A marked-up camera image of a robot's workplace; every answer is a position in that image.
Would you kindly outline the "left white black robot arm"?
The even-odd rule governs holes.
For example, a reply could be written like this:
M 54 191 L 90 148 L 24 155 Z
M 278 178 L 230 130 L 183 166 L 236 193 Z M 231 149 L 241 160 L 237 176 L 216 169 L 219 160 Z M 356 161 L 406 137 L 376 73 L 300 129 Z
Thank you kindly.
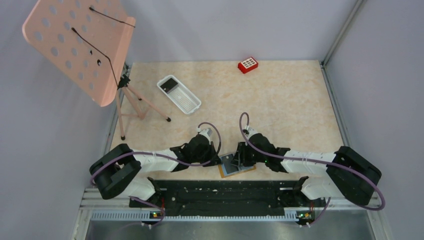
M 89 168 L 91 182 L 104 200 L 125 194 L 141 199 L 147 206 L 160 202 L 160 189 L 150 172 L 179 172 L 188 167 L 212 167 L 221 159 L 210 137 L 197 134 L 188 143 L 160 151 L 136 151 L 121 143 Z

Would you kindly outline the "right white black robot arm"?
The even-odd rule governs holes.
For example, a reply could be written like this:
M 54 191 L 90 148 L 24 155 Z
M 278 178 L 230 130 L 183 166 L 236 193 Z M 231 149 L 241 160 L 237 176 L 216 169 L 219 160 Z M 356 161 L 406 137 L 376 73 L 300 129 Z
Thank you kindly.
M 243 130 L 242 136 L 244 141 L 238 144 L 233 164 L 252 167 L 262 163 L 273 172 L 301 174 L 293 192 L 293 200 L 299 206 L 321 198 L 345 198 L 369 209 L 374 195 L 381 201 L 377 209 L 385 206 L 378 188 L 381 171 L 349 146 L 341 146 L 335 152 L 301 152 L 276 147 L 253 130 Z

